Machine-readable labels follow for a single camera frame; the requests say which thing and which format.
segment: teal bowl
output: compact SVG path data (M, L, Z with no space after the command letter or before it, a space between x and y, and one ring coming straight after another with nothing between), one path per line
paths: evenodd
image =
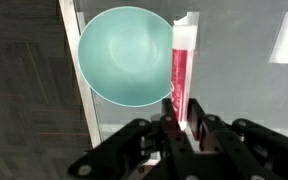
M127 107L170 93L172 27L137 7L109 9L85 27L78 47L82 74L98 95Z

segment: floor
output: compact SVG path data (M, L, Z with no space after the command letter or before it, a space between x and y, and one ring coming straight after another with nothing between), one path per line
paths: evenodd
M0 0L0 180L71 179L81 104L57 0Z

